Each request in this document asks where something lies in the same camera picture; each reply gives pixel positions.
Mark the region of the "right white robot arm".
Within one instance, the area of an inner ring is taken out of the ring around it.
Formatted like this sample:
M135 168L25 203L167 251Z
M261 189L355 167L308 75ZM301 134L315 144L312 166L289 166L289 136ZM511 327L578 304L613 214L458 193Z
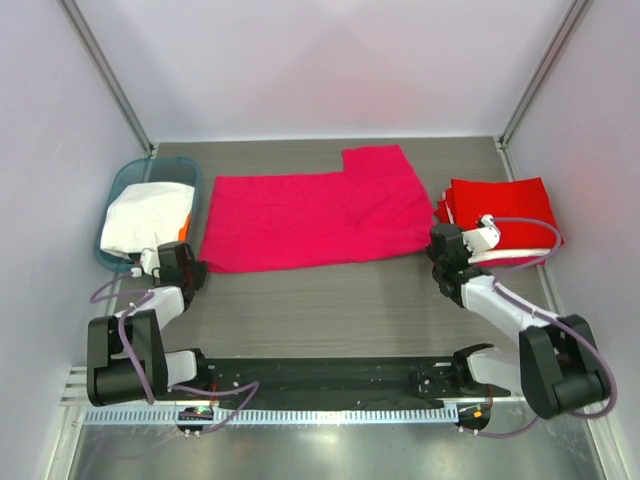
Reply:
M472 230L444 223L430 231L427 255L440 292L489 321L518 348L515 355L491 344L456 351L450 373L453 388L470 396L485 385L501 387L523 395L542 419L608 415L616 406L618 388L589 323L579 315L560 316L525 300L473 263L474 255L497 245L498 222L486 215ZM604 405L600 411L585 412L596 403Z

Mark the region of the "pink t shirt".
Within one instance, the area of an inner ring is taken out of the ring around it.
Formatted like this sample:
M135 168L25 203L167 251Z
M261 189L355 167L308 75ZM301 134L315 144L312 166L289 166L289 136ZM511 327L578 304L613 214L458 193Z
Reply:
M418 252L434 209L398 145L342 153L340 172L219 176L200 259L214 273L362 263Z

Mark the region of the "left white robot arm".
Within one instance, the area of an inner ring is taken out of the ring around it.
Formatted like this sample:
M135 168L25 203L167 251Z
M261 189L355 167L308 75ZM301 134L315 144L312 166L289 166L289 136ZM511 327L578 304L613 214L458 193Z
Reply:
M204 286L206 264L195 258L189 244L175 241L159 246L130 272L139 273L149 274L153 287L133 291L136 301L88 325L86 387L96 407L137 400L153 403L176 385L198 400L212 387L201 350L167 352L161 335Z

